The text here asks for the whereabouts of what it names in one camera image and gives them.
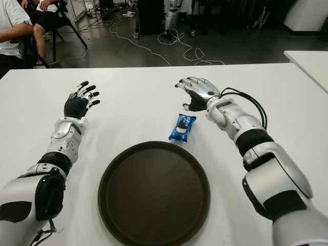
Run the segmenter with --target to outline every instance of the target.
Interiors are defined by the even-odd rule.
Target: person's hand
[[[22,0],[22,7],[23,7],[23,9],[26,9],[27,6],[28,6],[28,4],[29,4],[29,1],[28,0]]]
[[[41,8],[42,11],[47,11],[49,5],[51,5],[51,1],[50,0],[43,0],[40,3],[40,8]]]

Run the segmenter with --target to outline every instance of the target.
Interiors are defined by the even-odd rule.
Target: white shirt
[[[11,29],[21,23],[32,25],[29,16],[17,0],[0,0],[0,32]],[[0,54],[22,58],[18,48],[19,44],[11,44],[10,41],[0,43]]]
[[[36,7],[36,10],[38,10],[38,11],[42,11],[42,9],[40,8],[40,3]],[[57,11],[56,5],[54,5],[54,4],[49,5],[48,8],[47,8],[47,11],[56,12]]]

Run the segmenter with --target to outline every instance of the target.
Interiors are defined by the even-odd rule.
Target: black cable
[[[42,243],[43,241],[47,240],[49,237],[51,237],[52,233],[57,232],[57,229],[52,221],[52,219],[49,219],[49,225],[50,225],[50,230],[40,230],[38,232],[38,234],[35,236],[35,238],[33,239],[33,241],[31,242],[30,246],[37,246],[40,243]],[[43,235],[49,234],[48,236],[40,239]]]
[[[43,239],[39,240],[36,244],[34,244],[33,246],[37,246],[39,245],[40,243],[42,243],[43,241],[47,240],[49,237],[51,237],[52,235],[52,232],[49,233],[48,236],[44,237]]]
[[[252,96],[250,96],[250,95],[248,95],[248,94],[246,94],[246,93],[244,93],[244,92],[242,92],[242,91],[238,91],[238,90],[236,90],[236,89],[234,89],[234,88],[231,88],[231,87],[227,87],[227,88],[225,88],[222,92],[221,92],[221,94],[223,94],[224,93],[224,91],[225,90],[232,90],[232,91],[236,91],[236,92],[238,92],[238,93],[240,93],[240,94],[243,94],[243,95],[245,95],[246,97],[248,97],[247,99],[249,100],[249,101],[253,101],[252,103],[254,104],[254,103],[256,103],[259,107],[260,107],[260,109],[262,110],[262,112],[263,112],[263,114],[264,114],[264,122],[262,122],[262,123],[264,123],[264,128],[265,129],[267,129],[267,126],[268,126],[268,117],[267,117],[267,115],[266,115],[266,112],[265,112],[265,110],[264,110],[264,108],[262,107],[262,105],[255,99],[255,98],[253,98]]]
[[[260,112],[260,115],[261,115],[261,120],[262,120],[262,126],[264,129],[267,129],[267,115],[263,109],[263,107],[258,103],[257,100],[255,100],[254,98],[252,98],[251,96],[249,96],[248,94],[246,93],[243,93],[243,92],[227,92],[227,93],[224,93],[224,94],[221,94],[220,95],[220,98],[223,97],[223,96],[226,96],[226,95],[238,95],[238,96],[241,96],[247,100],[249,100],[252,104],[254,104],[254,106],[258,109],[258,111]]]

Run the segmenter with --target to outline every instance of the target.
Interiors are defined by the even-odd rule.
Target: oreo package
[[[191,127],[196,120],[196,116],[187,116],[179,114],[178,122],[173,129],[169,140],[177,139],[179,141],[187,142],[188,133],[191,130]]]

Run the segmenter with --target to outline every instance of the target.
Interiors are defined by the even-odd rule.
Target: person's leg
[[[37,51],[43,60],[46,60],[46,41],[44,38],[45,32],[45,29],[39,24],[34,25],[34,37],[36,40]]]

